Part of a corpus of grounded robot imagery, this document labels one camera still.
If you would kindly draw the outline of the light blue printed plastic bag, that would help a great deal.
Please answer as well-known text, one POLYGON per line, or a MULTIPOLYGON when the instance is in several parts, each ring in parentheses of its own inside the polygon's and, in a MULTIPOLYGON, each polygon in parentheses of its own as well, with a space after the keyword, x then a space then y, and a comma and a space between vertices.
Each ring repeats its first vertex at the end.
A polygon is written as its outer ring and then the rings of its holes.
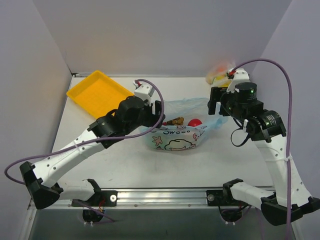
POLYGON ((143 143, 149 148, 163 151, 194 149, 228 121, 226 116, 209 115, 207 98, 184 98, 164 102, 165 122, 183 117, 183 125, 163 125, 143 135, 143 143), (192 119, 202 124, 188 126, 192 119))

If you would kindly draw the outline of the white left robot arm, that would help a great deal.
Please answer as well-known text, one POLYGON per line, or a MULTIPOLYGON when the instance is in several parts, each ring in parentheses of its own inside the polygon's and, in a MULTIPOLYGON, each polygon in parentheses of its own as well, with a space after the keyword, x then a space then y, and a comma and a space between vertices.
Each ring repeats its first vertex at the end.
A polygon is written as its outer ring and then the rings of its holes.
POLYGON ((36 163, 24 162, 19 169, 23 182, 36 209, 43 210, 58 200, 97 205, 103 199, 98 183, 91 178, 79 182, 62 181, 71 169, 124 139, 140 126, 158 128, 164 120, 164 102, 147 104, 137 96, 129 96, 105 116, 89 125, 73 142, 63 149, 41 156, 36 163))

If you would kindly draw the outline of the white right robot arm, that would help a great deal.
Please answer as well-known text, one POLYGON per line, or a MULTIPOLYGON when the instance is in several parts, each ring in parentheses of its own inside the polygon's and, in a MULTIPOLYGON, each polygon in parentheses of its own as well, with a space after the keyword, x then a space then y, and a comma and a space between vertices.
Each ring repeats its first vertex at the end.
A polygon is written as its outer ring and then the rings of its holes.
POLYGON ((306 189, 293 158, 286 155, 289 134, 283 120, 257 99, 257 85, 238 83, 233 92, 212 87, 207 104, 209 115, 215 114, 217 104, 219 114, 238 121, 240 130, 247 134, 245 140, 251 140, 260 151, 275 188, 274 192, 263 190, 236 178, 223 184, 222 200, 228 205, 238 201, 258 208, 273 226, 286 224, 288 216, 294 222, 319 210, 319 198, 306 189))

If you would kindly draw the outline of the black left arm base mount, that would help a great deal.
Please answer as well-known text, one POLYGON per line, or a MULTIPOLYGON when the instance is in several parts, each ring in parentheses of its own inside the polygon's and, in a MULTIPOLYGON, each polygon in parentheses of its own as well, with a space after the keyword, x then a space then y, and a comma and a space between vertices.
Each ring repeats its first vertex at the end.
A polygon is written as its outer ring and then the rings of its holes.
POLYGON ((118 191, 102 190, 94 179, 86 180, 93 187, 94 194, 88 200, 79 200, 80 203, 89 207, 115 207, 118 200, 118 191))

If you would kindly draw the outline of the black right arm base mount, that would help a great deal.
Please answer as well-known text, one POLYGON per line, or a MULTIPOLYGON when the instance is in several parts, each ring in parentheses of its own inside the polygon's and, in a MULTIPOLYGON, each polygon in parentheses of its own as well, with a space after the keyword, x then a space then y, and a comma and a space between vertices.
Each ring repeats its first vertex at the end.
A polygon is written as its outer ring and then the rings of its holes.
POLYGON ((231 187, 243 182, 242 179, 236 178, 224 183, 221 188, 206 190, 207 205, 210 207, 246 206, 246 202, 234 199, 231 193, 231 187))

